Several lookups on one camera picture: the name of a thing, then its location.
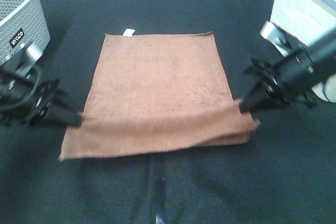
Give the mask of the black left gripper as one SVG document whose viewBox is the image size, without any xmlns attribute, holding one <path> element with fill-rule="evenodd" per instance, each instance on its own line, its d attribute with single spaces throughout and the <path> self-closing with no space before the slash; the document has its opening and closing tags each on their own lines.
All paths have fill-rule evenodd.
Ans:
<svg viewBox="0 0 336 224">
<path fill-rule="evenodd" d="M 69 89 L 60 79 L 42 82 L 34 94 L 36 102 L 26 116 L 29 126 L 81 126 L 81 116 L 66 96 Z"/>
</svg>

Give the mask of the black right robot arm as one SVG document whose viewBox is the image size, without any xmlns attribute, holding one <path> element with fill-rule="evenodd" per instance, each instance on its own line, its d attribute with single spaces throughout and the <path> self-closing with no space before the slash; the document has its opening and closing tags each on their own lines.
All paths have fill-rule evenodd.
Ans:
<svg viewBox="0 0 336 224">
<path fill-rule="evenodd" d="M 252 59 L 246 71 L 259 81 L 239 104 L 241 113 L 285 108 L 291 102 L 314 107 L 318 100 L 311 88 L 335 74 L 335 29 L 275 64 Z"/>
</svg>

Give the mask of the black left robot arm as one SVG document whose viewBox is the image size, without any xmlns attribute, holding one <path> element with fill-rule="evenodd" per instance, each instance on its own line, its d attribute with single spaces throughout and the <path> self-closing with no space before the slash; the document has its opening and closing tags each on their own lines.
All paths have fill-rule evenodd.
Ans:
<svg viewBox="0 0 336 224">
<path fill-rule="evenodd" d="M 24 77 L 1 68 L 1 126 L 79 127 L 82 118 L 65 102 L 68 94 L 59 79 L 43 81 L 39 66 Z"/>
</svg>

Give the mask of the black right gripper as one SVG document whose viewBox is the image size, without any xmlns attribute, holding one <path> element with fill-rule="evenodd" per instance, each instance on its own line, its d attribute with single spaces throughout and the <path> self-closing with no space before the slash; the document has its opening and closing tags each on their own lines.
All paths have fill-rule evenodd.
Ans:
<svg viewBox="0 0 336 224">
<path fill-rule="evenodd" d="M 301 103 L 308 108 L 319 105 L 318 97 L 311 91 L 305 91 L 297 96 L 287 91 L 285 86 L 280 84 L 270 63 L 252 59 L 251 66 L 245 73 L 255 75 L 258 82 L 240 103 L 241 113 L 287 108 L 291 103 Z"/>
</svg>

